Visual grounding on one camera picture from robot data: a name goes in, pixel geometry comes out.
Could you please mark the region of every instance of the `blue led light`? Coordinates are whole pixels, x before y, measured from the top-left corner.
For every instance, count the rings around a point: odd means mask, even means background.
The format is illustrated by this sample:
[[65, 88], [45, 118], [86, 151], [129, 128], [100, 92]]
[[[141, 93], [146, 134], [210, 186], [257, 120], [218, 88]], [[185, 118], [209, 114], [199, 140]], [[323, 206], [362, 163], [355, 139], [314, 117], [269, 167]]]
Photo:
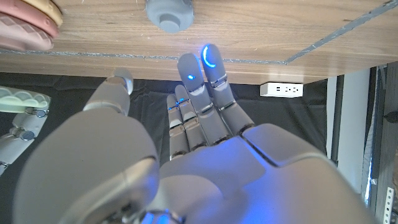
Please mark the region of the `blue led light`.
[[157, 224], [168, 224], [169, 218], [166, 215], [162, 215], [157, 219]]
[[155, 216], [153, 214], [147, 213], [141, 223], [142, 224], [151, 224], [152, 221], [154, 220], [154, 217]]
[[207, 64], [207, 66], [209, 66], [210, 68], [214, 68], [214, 67], [216, 67], [216, 65], [215, 64], [212, 64], [212, 63], [210, 63], [210, 62], [208, 62], [207, 61], [207, 49], [208, 49], [208, 46], [206, 46], [204, 49], [203, 49], [203, 60], [205, 61], [205, 63]]

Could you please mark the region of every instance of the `robot finger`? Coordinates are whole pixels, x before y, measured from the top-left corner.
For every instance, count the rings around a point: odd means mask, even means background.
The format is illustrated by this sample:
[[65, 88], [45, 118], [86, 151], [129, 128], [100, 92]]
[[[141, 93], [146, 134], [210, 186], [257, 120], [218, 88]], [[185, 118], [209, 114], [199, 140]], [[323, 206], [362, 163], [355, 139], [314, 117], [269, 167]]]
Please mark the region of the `robot finger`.
[[207, 146], [206, 137], [185, 87], [182, 85], [176, 86], [175, 95], [178, 99], [178, 107], [182, 115], [183, 126], [187, 134], [190, 150], [194, 151], [200, 147]]
[[227, 127], [233, 135], [241, 135], [247, 128], [253, 127], [254, 123], [234, 99], [218, 48], [213, 44], [206, 45], [202, 50], [201, 62], [215, 105]]
[[210, 100], [196, 56], [181, 56], [177, 68], [209, 145], [229, 139], [229, 131]]
[[183, 127], [180, 108], [175, 95], [167, 97], [170, 135], [170, 160], [189, 152], [188, 139]]

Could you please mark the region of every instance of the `fingertip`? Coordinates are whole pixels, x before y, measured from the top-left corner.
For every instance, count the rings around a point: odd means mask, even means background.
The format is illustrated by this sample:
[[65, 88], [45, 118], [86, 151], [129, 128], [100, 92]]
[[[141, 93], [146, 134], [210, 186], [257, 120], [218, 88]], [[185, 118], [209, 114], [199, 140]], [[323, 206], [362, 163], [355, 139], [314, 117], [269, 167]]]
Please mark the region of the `fingertip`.
[[205, 80], [201, 74], [198, 58], [194, 54], [182, 55], [177, 64], [181, 80], [188, 91], [201, 87]]
[[174, 92], [179, 102], [187, 100], [189, 98], [187, 90], [183, 85], [176, 86]]
[[178, 105], [177, 97], [174, 94], [167, 96], [167, 108], [173, 108]]
[[201, 61], [205, 75], [210, 82], [215, 82], [225, 75], [223, 58], [218, 47], [214, 44], [206, 44], [201, 51]]

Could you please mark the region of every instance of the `glowing fingertip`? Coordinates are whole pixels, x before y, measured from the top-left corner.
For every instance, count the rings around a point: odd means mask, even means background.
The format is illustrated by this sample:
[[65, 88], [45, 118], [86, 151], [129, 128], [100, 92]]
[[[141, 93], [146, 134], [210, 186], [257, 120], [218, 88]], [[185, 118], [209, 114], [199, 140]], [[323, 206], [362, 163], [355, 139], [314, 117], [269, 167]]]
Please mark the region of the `glowing fingertip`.
[[208, 49], [208, 46], [206, 46], [203, 49], [203, 60], [205, 61], [205, 64], [207, 64], [207, 66], [209, 66], [210, 68], [214, 68], [214, 67], [216, 67], [216, 65], [207, 61], [207, 49]]

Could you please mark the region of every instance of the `white wall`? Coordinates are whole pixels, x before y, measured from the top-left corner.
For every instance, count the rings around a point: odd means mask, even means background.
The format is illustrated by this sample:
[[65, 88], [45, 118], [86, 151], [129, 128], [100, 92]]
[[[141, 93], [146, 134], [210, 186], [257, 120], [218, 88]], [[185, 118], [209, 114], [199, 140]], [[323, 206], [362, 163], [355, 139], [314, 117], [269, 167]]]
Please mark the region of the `white wall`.
[[[338, 170], [356, 193], [361, 193], [362, 164], [368, 108], [369, 69], [345, 75], [341, 110]], [[336, 77], [328, 80], [328, 136], [326, 149], [330, 157], [331, 134], [335, 109]]]

